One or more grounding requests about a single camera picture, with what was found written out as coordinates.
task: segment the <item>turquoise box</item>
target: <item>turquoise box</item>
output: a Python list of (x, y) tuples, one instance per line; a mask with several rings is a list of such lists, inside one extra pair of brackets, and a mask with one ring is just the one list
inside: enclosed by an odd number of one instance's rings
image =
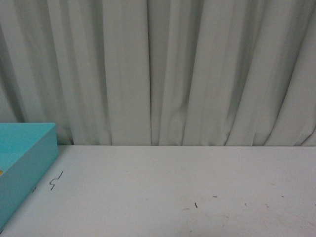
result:
[(54, 123), (0, 123), (0, 230), (57, 157)]

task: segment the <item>black mark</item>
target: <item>black mark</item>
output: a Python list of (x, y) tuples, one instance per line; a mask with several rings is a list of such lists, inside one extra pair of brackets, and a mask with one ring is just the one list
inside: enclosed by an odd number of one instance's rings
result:
[[(59, 177), (58, 177), (57, 179), (59, 179), (59, 178), (60, 178), (60, 176), (63, 174), (63, 172), (64, 172), (64, 171), (61, 171), (61, 173), (60, 173), (60, 175), (59, 175)], [(53, 188), (55, 187), (55, 185), (54, 185), (54, 184), (52, 184), (51, 182), (53, 182), (54, 180), (57, 180), (57, 179), (52, 179), (52, 180), (49, 182), (49, 184), (53, 186), (53, 187), (51, 187), (51, 189), (50, 189), (51, 191), (52, 191), (52, 190), (53, 190)]]

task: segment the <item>white curtain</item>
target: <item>white curtain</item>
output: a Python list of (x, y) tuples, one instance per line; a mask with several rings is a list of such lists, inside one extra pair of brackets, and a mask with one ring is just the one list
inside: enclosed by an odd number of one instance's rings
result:
[(315, 146), (315, 0), (2, 0), (0, 122), (59, 144)]

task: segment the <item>white table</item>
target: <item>white table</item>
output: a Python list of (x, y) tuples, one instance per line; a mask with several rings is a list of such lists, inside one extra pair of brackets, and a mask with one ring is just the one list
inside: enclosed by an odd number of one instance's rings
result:
[(316, 236), (316, 147), (59, 150), (0, 237)]

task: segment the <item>pencil mark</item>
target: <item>pencil mark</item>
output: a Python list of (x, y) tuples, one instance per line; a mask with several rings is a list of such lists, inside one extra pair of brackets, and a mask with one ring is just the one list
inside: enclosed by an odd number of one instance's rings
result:
[(308, 223), (311, 224), (312, 226), (315, 226), (313, 223), (311, 223), (311, 222), (309, 222), (309, 221), (308, 221)]
[[(57, 179), (59, 179), (59, 178), (61, 177), (61, 175), (63, 174), (63, 172), (64, 172), (64, 171), (61, 171), (61, 173), (60, 173), (60, 175), (59, 175), (59, 177), (58, 177)], [(51, 182), (53, 182), (54, 180), (57, 180), (57, 179), (52, 179), (52, 180), (49, 182), (49, 184), (53, 186), (53, 187), (51, 187), (51, 189), (50, 189), (51, 191), (52, 191), (53, 188), (55, 187), (55, 185), (52, 184)]]

